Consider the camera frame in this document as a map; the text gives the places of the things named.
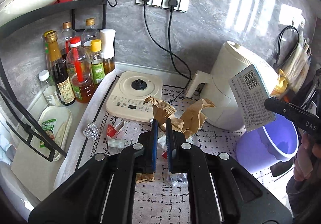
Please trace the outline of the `person's right hand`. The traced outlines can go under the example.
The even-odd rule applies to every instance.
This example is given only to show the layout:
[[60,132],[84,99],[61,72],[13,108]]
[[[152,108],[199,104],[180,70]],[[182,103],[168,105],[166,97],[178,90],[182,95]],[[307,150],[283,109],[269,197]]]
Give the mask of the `person's right hand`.
[[297,159],[295,160],[294,167],[294,179],[298,182],[309,179],[313,171],[312,161],[309,155],[311,140],[312,138],[308,133],[305,133],[301,138],[301,145],[297,152]]

